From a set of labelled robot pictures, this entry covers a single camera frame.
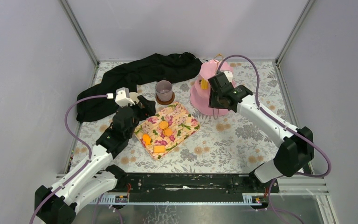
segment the black fabric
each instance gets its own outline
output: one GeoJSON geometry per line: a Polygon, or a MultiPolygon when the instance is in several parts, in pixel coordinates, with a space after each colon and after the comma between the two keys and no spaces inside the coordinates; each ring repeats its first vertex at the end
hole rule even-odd
{"type": "MultiPolygon", "coordinates": [[[[100,84],[80,93],[77,100],[107,93],[116,94],[116,90],[122,87],[127,87],[130,92],[136,92],[137,85],[161,80],[168,80],[171,83],[182,82],[196,77],[201,64],[198,58],[188,52],[168,56],[153,54],[107,71],[100,84]]],[[[118,105],[113,99],[89,99],[77,105],[76,119],[80,122],[96,121],[115,113],[117,108],[118,105]]]]}

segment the brown wooden coaster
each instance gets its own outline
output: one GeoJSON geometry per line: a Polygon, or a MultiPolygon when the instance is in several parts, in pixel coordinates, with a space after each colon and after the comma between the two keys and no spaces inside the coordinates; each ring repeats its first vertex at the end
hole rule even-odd
{"type": "Polygon", "coordinates": [[[161,101],[161,100],[158,98],[157,94],[156,94],[156,101],[157,101],[158,104],[161,104],[161,105],[169,105],[169,104],[171,104],[174,100],[175,100],[175,93],[174,93],[174,92],[172,93],[172,98],[171,98],[170,100],[168,100],[168,101],[161,101]]]}

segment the orange food piece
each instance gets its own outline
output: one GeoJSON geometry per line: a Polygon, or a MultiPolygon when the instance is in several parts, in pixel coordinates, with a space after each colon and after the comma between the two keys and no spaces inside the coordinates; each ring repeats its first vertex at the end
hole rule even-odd
{"type": "Polygon", "coordinates": [[[153,153],[165,153],[165,146],[154,146],[153,153]]]}
{"type": "Polygon", "coordinates": [[[146,145],[148,145],[148,146],[151,145],[151,138],[150,138],[150,136],[148,134],[144,134],[142,136],[142,139],[143,139],[143,141],[145,141],[146,145]]]}
{"type": "Polygon", "coordinates": [[[163,133],[165,136],[169,137],[172,135],[172,129],[166,128],[166,129],[164,129],[163,133]]]}
{"type": "Polygon", "coordinates": [[[165,120],[161,121],[160,124],[158,125],[161,129],[166,129],[169,125],[168,122],[166,122],[165,120]]]}

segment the cheese slice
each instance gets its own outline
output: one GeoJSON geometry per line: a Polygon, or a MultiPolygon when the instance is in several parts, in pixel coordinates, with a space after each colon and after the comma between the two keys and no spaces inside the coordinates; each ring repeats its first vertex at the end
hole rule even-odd
{"type": "Polygon", "coordinates": [[[154,146],[153,153],[165,153],[165,146],[154,146]]]}

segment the reflective metal surface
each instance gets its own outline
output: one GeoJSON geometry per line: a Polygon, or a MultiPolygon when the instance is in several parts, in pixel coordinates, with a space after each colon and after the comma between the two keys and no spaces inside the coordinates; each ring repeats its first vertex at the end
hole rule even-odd
{"type": "MultiPolygon", "coordinates": [[[[272,196],[275,208],[298,215],[306,224],[322,224],[323,220],[313,196],[272,196]]],[[[74,224],[90,224],[95,206],[87,205],[77,214],[74,224]]],[[[280,224],[283,223],[272,210],[254,211],[249,206],[154,206],[127,205],[120,209],[126,224],[280,224]]],[[[289,223],[300,223],[290,215],[282,215],[289,223]]],[[[119,224],[119,215],[99,205],[97,224],[119,224]]]]}

